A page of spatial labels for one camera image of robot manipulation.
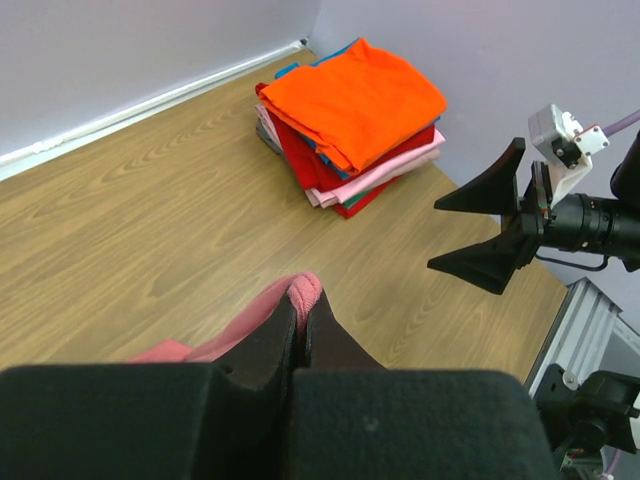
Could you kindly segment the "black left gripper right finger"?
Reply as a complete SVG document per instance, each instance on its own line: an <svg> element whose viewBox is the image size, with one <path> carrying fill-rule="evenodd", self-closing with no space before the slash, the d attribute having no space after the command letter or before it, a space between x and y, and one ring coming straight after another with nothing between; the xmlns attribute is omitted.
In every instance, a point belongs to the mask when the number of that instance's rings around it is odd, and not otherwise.
<svg viewBox="0 0 640 480"><path fill-rule="evenodd" d="M325 291L307 316L305 366L311 369L382 369L337 321Z"/></svg>

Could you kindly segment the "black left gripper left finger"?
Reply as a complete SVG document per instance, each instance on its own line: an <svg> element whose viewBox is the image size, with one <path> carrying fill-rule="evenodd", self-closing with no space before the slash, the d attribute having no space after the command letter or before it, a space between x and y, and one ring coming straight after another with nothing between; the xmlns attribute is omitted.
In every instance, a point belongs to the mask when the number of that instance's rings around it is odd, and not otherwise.
<svg viewBox="0 0 640 480"><path fill-rule="evenodd" d="M284 293L269 317L214 365L211 395L286 395L296 355L297 312Z"/></svg>

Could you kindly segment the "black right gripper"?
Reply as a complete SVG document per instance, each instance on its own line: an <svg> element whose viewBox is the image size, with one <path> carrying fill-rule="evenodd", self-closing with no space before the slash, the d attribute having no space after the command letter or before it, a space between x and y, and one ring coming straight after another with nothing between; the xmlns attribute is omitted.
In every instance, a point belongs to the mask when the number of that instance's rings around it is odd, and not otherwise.
<svg viewBox="0 0 640 480"><path fill-rule="evenodd" d="M514 137L502 155L483 173L439 198L434 208L464 213L511 215L518 209L516 173L526 150ZM618 199L569 194L551 204L550 169L535 161L531 180L520 199L520 214L533 223L512 224L499 235L430 259L427 267L455 276L492 294L502 294L514 273L534 258L587 272L599 272L609 260L626 271L639 269L639 210ZM542 247L600 256L596 266L544 257Z"/></svg>

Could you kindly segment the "salmon pink t-shirt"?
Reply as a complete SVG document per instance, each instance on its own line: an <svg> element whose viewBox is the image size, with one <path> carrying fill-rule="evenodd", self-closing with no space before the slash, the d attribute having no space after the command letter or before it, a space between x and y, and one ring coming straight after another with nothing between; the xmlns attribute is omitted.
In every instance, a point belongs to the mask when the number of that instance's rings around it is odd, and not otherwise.
<svg viewBox="0 0 640 480"><path fill-rule="evenodd" d="M203 344L192 348L169 339L131 358L128 363L212 362L232 350L275 311L282 297L286 297L294 308L297 340L306 336L309 313L318 302L323 291L318 277L311 272L302 272L280 278L268 285L219 333Z"/></svg>

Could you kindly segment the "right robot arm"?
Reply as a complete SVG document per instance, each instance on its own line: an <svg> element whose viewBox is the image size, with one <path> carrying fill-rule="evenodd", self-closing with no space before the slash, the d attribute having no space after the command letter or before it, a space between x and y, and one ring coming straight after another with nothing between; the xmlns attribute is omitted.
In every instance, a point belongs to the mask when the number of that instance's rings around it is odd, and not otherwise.
<svg viewBox="0 0 640 480"><path fill-rule="evenodd" d="M551 200L549 168L532 165L525 194L517 189L516 171L526 142L514 138L481 175L438 199L438 210L498 215L501 232L482 243L432 258L430 269L455 276L500 295L513 274L536 258L542 247L599 255L625 269L639 268L639 144L633 142L610 182L613 198L584 193ZM639 380L596 371L576 389L544 393L537 408L556 462L572 450L594 453L609 446L629 454L639 450Z"/></svg>

